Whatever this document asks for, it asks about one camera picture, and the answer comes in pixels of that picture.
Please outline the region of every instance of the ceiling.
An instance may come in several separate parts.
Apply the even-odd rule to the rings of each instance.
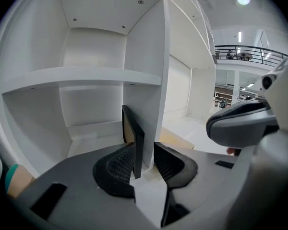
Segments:
[[[235,79],[234,71],[216,70],[216,85],[218,86],[226,86],[228,84],[234,85],[234,79]],[[241,71],[239,75],[239,86],[245,88],[250,83],[256,83],[260,79],[261,79],[260,75]]]
[[[236,42],[238,31],[243,31],[247,40],[244,45],[254,45],[258,30],[272,30],[288,35],[288,24],[271,0],[251,0],[241,5],[237,0],[198,0],[205,11],[215,45]]]

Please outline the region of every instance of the black slot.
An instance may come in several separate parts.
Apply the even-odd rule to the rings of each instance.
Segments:
[[[163,211],[163,217],[161,220],[161,227],[165,227],[180,218],[189,214],[189,210],[183,205],[177,204],[171,191],[167,190],[167,197]]]
[[[216,165],[220,165],[222,167],[228,168],[228,169],[232,169],[232,167],[234,167],[234,163],[230,163],[230,162],[226,162],[226,161],[222,161],[219,160],[218,162],[215,163]]]
[[[67,186],[59,183],[53,183],[47,191],[34,203],[31,210],[40,216],[42,219],[47,220],[53,208],[62,197]]]

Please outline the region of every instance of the balcony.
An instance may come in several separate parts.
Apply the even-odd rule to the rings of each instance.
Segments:
[[[245,45],[215,46],[216,60],[248,61],[276,67],[288,55],[271,50]]]

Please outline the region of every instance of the white shelf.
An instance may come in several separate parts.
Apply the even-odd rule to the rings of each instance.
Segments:
[[[1,92],[77,85],[161,85],[161,77],[117,68],[57,67],[32,71],[3,83]]]
[[[71,143],[67,158],[123,143],[125,142],[121,134],[75,140]]]
[[[225,94],[225,93],[221,93],[221,92],[216,92],[216,94],[224,94],[224,95],[232,96],[232,94]]]

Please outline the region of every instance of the white shelving unit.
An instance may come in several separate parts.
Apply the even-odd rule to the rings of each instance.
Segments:
[[[232,98],[232,94],[226,94],[226,93],[221,93],[221,92],[217,92],[217,91],[215,91],[215,97],[217,98],[222,98],[222,99],[227,99],[227,100],[229,100],[229,101],[232,101],[232,99],[230,99],[230,98],[227,98],[227,97],[224,97],[224,96],[228,96],[228,97],[230,97],[231,96],[231,98]]]
[[[123,143],[125,104],[151,168],[168,96],[184,91],[178,112],[208,116],[216,67],[207,25],[197,0],[17,0],[0,25],[0,157],[39,176]],[[174,61],[189,83],[167,93]]]

